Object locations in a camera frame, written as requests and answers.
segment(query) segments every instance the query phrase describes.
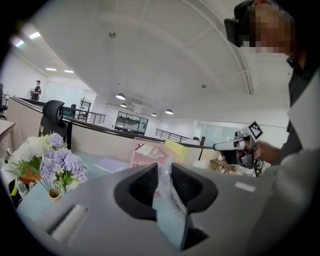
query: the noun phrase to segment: clear plastic bag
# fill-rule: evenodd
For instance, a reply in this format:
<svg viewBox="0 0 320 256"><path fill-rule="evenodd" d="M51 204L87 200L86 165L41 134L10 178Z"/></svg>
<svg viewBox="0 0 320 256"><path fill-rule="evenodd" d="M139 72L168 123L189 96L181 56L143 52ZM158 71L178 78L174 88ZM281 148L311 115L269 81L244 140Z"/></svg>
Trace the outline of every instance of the clear plastic bag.
<svg viewBox="0 0 320 256"><path fill-rule="evenodd" d="M185 221L187 209L172 183L171 166L173 162L174 158L169 156L163 165L158 168L158 191L166 206L170 208L180 221Z"/></svg>

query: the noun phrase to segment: gray device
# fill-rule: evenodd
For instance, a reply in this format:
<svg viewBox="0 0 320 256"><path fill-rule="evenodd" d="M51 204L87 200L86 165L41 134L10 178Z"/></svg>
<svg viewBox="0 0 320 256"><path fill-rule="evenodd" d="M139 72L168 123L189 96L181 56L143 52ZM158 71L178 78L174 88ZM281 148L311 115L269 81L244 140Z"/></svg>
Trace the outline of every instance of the gray device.
<svg viewBox="0 0 320 256"><path fill-rule="evenodd" d="M260 179L173 163L172 184L187 210L181 251L157 227L150 206L156 164L88 181L37 223L24 223L59 255L259 255L282 239L310 206L319 154L318 149L291 155ZM77 216L75 206L85 211ZM73 224L67 221L70 215ZM53 238L58 229L64 236L60 242Z"/></svg>
<svg viewBox="0 0 320 256"><path fill-rule="evenodd" d="M242 131L236 131L234 140L216 143L213 145L213 149L220 151L224 161L228 164L252 169L254 167L256 143L262 135L262 129L254 121L242 129ZM249 144L248 150L245 150L246 142Z"/></svg>

